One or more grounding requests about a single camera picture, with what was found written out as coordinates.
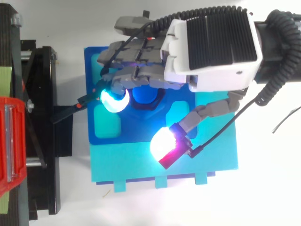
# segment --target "robotic hand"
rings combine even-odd
[[[121,111],[131,90],[142,85],[178,90],[187,83],[191,92],[228,91],[227,99],[197,106],[157,132],[150,150],[167,169],[185,153],[196,156],[251,104],[265,106],[289,79],[301,77],[300,20],[300,15],[274,10],[265,22],[254,22],[246,9],[230,6],[179,12],[156,21],[121,17],[115,29],[130,38],[112,43],[99,55],[103,69],[97,88],[69,113],[99,96],[109,111]],[[118,71],[109,73],[109,68]],[[253,80],[268,82],[216,135],[192,149],[187,133],[206,117],[237,111]]]

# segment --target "blue puzzle board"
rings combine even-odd
[[[97,64],[96,59],[98,54],[104,49],[106,47],[89,47],[85,49],[87,93],[92,91],[94,84],[99,79],[100,66]],[[208,172],[237,169],[235,124],[232,124],[194,159],[186,155],[182,156],[167,170],[152,157],[149,145],[151,137],[158,130],[155,124],[158,124],[160,128],[162,125],[165,126],[162,124],[162,121],[165,121],[166,125],[170,126],[182,119],[194,106],[205,105],[227,97],[226,92],[187,93],[187,97],[191,97],[191,95],[193,95],[193,98],[189,100],[185,98],[176,100],[168,99],[166,94],[164,105],[170,106],[170,109],[166,108],[168,111],[165,112],[166,114],[164,113],[165,116],[161,116],[159,120],[152,115],[149,119],[154,119],[151,123],[154,129],[150,129],[151,132],[148,134],[146,132],[148,128],[142,128],[142,132],[136,134],[138,138],[132,136],[130,138],[132,139],[131,141],[126,140],[126,136],[124,140],[120,139],[122,132],[132,129],[132,127],[126,130],[120,128],[122,126],[120,115],[107,112],[104,106],[97,102],[89,104],[88,131],[92,181],[98,182],[98,184],[113,183],[114,191],[122,192],[126,190],[126,182],[154,179],[156,188],[162,188],[167,186],[168,178],[194,177],[195,183],[198,185],[206,184]],[[145,115],[143,117],[141,115],[132,115],[132,117],[138,117],[142,120],[144,117],[147,117]],[[230,113],[205,119],[198,126],[195,134],[190,135],[195,137],[191,140],[194,147],[207,141],[233,116],[234,114]]]

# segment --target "glowing fingertip sensor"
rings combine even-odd
[[[100,94],[100,100],[109,112],[117,113],[121,112],[128,105],[130,95],[126,89],[125,96],[121,100],[116,100],[104,89]]]
[[[176,139],[168,127],[162,127],[150,142],[150,152],[157,161],[176,148]]]

